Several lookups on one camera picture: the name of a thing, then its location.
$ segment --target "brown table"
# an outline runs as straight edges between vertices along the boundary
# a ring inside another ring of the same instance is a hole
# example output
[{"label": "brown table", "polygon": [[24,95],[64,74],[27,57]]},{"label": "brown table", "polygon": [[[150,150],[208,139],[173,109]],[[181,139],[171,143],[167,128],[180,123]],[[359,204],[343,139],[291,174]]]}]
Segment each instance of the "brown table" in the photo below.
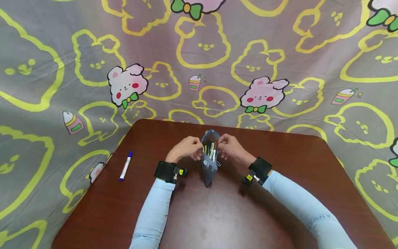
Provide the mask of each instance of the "brown table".
[{"label": "brown table", "polygon": [[[208,129],[236,136],[247,151],[306,188],[338,218],[358,248],[395,248],[321,138],[155,120],[134,124],[52,248],[127,249],[157,162],[182,138],[201,138]],[[119,182],[130,150],[130,167]],[[221,167],[208,188],[197,162],[179,162],[189,176],[177,182],[160,248],[317,248],[310,232],[261,186],[242,187],[247,169],[230,159],[219,161]]]}]

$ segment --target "cartoon print fabric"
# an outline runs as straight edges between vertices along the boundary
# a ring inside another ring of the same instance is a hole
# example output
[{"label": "cartoon print fabric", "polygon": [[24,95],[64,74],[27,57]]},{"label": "cartoon print fabric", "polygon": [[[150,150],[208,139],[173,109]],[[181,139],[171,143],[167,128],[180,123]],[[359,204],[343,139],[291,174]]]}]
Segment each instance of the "cartoon print fabric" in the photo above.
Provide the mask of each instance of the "cartoon print fabric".
[{"label": "cartoon print fabric", "polygon": [[115,66],[108,73],[108,81],[111,86],[112,102],[124,109],[130,101],[138,100],[138,95],[148,88],[148,80],[142,76],[144,68],[134,64],[123,70]]},{"label": "cartoon print fabric", "polygon": [[184,12],[198,21],[203,14],[216,12],[226,0],[173,0],[171,9],[174,13]]},{"label": "cartoon print fabric", "polygon": [[369,26],[383,25],[389,32],[398,30],[398,3],[388,0],[370,0],[369,9],[376,13],[367,21]]},{"label": "cartoon print fabric", "polygon": [[398,246],[396,1],[25,5],[0,3],[1,249],[48,248],[143,118],[322,138]]},{"label": "cartoon print fabric", "polygon": [[288,84],[285,79],[270,82],[268,77],[253,80],[249,90],[240,98],[241,105],[246,107],[245,113],[264,113],[267,108],[277,106],[285,98],[283,89]]}]

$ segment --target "drink cup illustration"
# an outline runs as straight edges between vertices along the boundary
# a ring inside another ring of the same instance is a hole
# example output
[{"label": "drink cup illustration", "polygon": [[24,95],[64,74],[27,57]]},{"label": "drink cup illustration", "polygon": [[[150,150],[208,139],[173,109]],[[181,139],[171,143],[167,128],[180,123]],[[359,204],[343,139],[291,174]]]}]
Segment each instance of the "drink cup illustration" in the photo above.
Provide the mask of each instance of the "drink cup illustration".
[{"label": "drink cup illustration", "polygon": [[202,82],[202,79],[200,78],[202,75],[194,75],[191,78],[189,78],[189,90],[190,91],[198,91],[200,83]]},{"label": "drink cup illustration", "polygon": [[63,111],[64,124],[70,135],[76,134],[84,129],[84,124],[76,115]]},{"label": "drink cup illustration", "polygon": [[358,88],[355,89],[344,89],[336,94],[336,96],[333,98],[332,104],[333,105],[342,105],[347,102],[352,96],[355,95],[355,91],[358,90]]}]

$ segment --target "denim pencil case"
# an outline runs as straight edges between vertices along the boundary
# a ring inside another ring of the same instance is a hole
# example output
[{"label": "denim pencil case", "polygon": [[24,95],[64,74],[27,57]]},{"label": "denim pencil case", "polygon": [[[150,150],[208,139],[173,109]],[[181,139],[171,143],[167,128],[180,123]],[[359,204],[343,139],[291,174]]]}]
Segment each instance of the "denim pencil case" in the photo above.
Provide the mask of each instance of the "denim pencil case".
[{"label": "denim pencil case", "polygon": [[220,139],[220,135],[215,130],[208,130],[205,132],[201,143],[206,145],[209,141],[215,143],[215,156],[214,161],[210,158],[207,153],[202,150],[202,164],[201,164],[201,172],[203,178],[205,180],[205,186],[208,187],[211,183],[211,180],[217,173],[217,169],[220,166],[220,163],[217,161],[217,156],[219,154],[219,149],[217,146],[217,141]]}]

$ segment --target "light blue sleeve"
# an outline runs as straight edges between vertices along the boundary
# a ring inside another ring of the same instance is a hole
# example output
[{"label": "light blue sleeve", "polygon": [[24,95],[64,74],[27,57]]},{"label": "light blue sleeve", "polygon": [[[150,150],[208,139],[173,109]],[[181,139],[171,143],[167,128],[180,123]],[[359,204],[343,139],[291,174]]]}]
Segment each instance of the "light blue sleeve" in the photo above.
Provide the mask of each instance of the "light blue sleeve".
[{"label": "light blue sleeve", "polygon": [[175,184],[156,179],[141,208],[129,249],[158,249]]},{"label": "light blue sleeve", "polygon": [[273,171],[263,184],[314,235],[320,249],[356,249],[337,218],[320,201],[287,177]]}]

